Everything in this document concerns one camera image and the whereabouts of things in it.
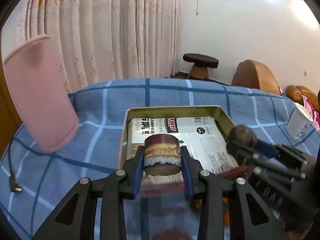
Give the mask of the round layered cake slice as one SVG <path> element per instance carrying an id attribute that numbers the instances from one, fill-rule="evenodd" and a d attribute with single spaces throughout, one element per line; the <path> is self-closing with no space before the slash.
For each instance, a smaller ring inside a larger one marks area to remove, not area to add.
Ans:
<path id="1" fill-rule="evenodd" d="M 179 140 L 173 135 L 151 135 L 144 141 L 144 171 L 152 176 L 171 176 L 181 171 Z"/>

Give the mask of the orange mandarin front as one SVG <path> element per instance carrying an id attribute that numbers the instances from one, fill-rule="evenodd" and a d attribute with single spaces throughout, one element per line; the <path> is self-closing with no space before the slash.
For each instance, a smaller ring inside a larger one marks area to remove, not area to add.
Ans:
<path id="1" fill-rule="evenodd" d="M 222 199 L 223 203 L 223 220 L 224 224 L 229 226 L 230 225 L 230 220 L 229 220 L 229 207 L 228 207 L 228 199 L 223 198 Z"/>

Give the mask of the white printed paper liner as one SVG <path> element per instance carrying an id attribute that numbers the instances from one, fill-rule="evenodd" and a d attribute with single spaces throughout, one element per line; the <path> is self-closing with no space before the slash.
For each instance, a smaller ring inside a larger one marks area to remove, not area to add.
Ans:
<path id="1" fill-rule="evenodd" d="M 211 116 L 188 118 L 133 118 L 128 124 L 126 159 L 135 156 L 147 137 L 169 134 L 176 137 L 190 156 L 205 170 L 219 174 L 238 167 L 227 153 L 225 140 Z"/>

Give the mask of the pink metal tin box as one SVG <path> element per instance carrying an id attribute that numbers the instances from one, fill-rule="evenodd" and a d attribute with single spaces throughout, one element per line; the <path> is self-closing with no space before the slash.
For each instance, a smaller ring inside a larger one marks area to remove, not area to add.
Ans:
<path id="1" fill-rule="evenodd" d="M 143 146 L 147 153 L 142 159 L 140 195 L 181 193 L 184 183 L 179 147 L 185 146 L 204 170 L 234 179 L 246 168 L 226 149 L 225 139 L 233 127 L 219 106 L 131 108 L 125 114 L 118 166 L 123 167 Z"/>

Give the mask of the white paper cup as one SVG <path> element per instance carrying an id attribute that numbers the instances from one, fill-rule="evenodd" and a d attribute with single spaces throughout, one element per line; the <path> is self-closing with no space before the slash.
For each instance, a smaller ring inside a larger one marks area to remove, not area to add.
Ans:
<path id="1" fill-rule="evenodd" d="M 302 105 L 295 102 L 286 130 L 292 139 L 297 140 L 312 122 L 313 118 L 308 111 Z"/>

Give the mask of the pink patterned cloth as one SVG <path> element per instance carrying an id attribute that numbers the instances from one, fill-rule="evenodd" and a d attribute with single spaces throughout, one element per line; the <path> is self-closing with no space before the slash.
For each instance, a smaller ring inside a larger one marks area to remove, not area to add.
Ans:
<path id="1" fill-rule="evenodd" d="M 311 115 L 313 119 L 313 122 L 312 122 L 313 127 L 318 133 L 320 133 L 319 113 L 316 111 L 316 109 L 311 104 L 311 101 L 306 96 L 303 95 L 302 98 L 303 98 L 304 108 Z"/>

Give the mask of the brown leather sofa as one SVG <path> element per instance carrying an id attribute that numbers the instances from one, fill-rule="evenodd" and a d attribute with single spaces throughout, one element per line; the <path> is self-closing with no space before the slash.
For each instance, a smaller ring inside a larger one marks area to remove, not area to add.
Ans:
<path id="1" fill-rule="evenodd" d="M 301 105 L 304 104 L 303 96 L 307 97 L 314 109 L 319 111 L 318 96 L 310 89 L 304 86 L 290 85 L 286 88 L 285 93 L 292 101 L 300 103 Z"/>

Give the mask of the blue plaid tablecloth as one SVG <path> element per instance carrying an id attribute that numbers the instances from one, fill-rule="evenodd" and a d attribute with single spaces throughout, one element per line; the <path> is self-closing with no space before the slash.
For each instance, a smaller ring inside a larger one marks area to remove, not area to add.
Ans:
<path id="1" fill-rule="evenodd" d="M 309 127 L 293 140 L 286 123 L 293 102 L 257 89 L 181 79 L 107 81 L 71 94 L 79 129 L 62 150 L 43 153 L 24 125 L 1 159 L 1 210 L 21 239 L 31 239 L 82 177 L 100 179 L 118 165 L 121 132 L 129 108 L 218 105 L 235 124 L 268 142 L 317 155 L 319 133 Z"/>

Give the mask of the dark cushioned wicker stool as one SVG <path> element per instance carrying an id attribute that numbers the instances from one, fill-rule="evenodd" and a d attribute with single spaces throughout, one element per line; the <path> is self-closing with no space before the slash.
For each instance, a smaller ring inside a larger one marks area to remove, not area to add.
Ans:
<path id="1" fill-rule="evenodd" d="M 187 76 L 187 79 L 208 81 L 208 68 L 216 69 L 219 66 L 218 59 L 207 55 L 187 53 L 184 54 L 182 58 L 185 62 L 193 64 L 191 71 Z"/>

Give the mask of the wooden door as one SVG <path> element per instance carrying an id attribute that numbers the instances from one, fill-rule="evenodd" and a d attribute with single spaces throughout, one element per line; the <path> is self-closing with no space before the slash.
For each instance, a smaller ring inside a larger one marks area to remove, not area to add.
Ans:
<path id="1" fill-rule="evenodd" d="M 16 111 L 14 103 L 11 99 L 7 83 L 5 80 L 3 66 L 1 63 L 1 116 L 0 116 L 0 125 L 1 125 L 1 156 L 3 155 L 8 143 L 11 141 L 16 130 L 22 123 L 22 120 L 19 114 Z"/>

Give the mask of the pink cylindrical container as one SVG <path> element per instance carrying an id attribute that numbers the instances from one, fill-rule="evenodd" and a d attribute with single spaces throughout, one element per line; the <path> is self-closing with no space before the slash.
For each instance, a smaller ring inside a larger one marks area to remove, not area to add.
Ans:
<path id="1" fill-rule="evenodd" d="M 5 80 L 17 113 L 44 153 L 67 145 L 79 119 L 64 88 L 48 35 L 25 41 L 3 62 Z"/>

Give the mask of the pink floral curtain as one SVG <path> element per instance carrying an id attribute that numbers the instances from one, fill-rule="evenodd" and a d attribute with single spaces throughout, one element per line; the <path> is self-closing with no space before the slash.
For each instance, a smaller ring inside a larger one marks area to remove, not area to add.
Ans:
<path id="1" fill-rule="evenodd" d="M 177 73 L 182 0 L 20 0 L 17 41 L 50 37 L 68 92 Z"/>

